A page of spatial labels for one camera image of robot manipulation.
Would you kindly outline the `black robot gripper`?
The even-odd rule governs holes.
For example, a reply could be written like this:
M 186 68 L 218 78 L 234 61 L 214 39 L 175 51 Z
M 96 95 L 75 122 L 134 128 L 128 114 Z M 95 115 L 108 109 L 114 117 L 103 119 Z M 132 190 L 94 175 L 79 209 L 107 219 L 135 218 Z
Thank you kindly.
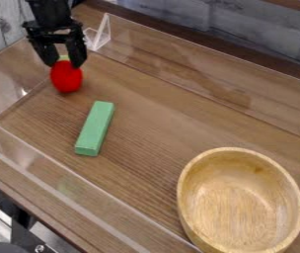
M 71 17 L 67 0 L 25 0 L 35 19 L 23 24 L 28 39 L 47 66 L 59 60 L 58 43 L 64 43 L 75 68 L 87 60 L 83 25 Z

